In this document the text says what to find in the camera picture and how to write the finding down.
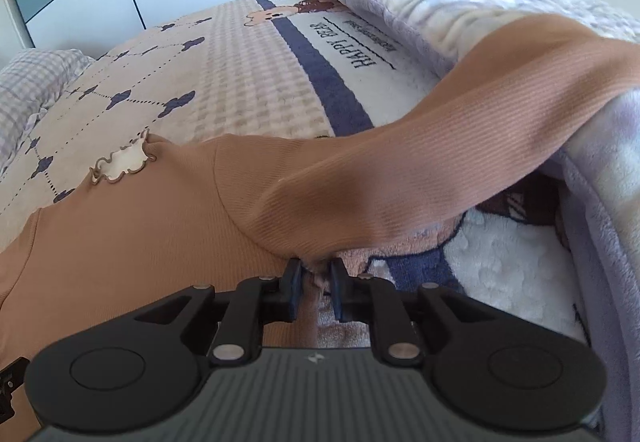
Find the brown ribbed long-sleeve top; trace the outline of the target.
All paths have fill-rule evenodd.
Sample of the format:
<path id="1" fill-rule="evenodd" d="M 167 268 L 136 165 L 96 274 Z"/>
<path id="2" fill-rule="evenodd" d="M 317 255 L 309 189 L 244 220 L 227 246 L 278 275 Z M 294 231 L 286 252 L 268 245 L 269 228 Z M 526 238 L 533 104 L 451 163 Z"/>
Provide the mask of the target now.
<path id="1" fill-rule="evenodd" d="M 535 173 L 564 182 L 483 170 L 452 137 L 471 128 L 471 85 L 438 87 L 352 136 L 152 135 L 99 159 L 2 251 L 1 370 L 30 361 L 2 439 L 610 440 L 611 370 L 592 338 L 434 281 L 389 280 L 399 317 L 335 318 L 330 260 L 455 219 Z M 304 269 L 296 320 L 241 314 L 239 284 L 281 276 L 292 258 Z"/>

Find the beige bear pattern bed blanket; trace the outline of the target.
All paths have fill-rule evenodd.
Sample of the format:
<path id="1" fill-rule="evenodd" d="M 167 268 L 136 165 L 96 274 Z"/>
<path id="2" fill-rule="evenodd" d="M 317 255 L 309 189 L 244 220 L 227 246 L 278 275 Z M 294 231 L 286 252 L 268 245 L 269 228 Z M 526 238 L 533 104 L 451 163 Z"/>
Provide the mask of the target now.
<path id="1" fill-rule="evenodd" d="M 436 83 L 379 26 L 333 0 L 237 0 L 93 59 L 1 168 L 4 243 L 142 131 L 177 144 L 349 135 L 399 119 Z M 402 290 L 434 281 L 587 341 L 558 189 L 535 173 L 461 217 L 344 262 Z"/>

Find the purple plaid pillow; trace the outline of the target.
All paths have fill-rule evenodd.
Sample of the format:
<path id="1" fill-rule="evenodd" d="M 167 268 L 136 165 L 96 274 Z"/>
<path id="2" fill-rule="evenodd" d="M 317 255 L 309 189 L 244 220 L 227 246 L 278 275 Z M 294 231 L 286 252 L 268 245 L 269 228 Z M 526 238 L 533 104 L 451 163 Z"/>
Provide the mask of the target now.
<path id="1" fill-rule="evenodd" d="M 28 48 L 1 70 L 1 168 L 64 90 L 96 62 L 80 50 Z"/>

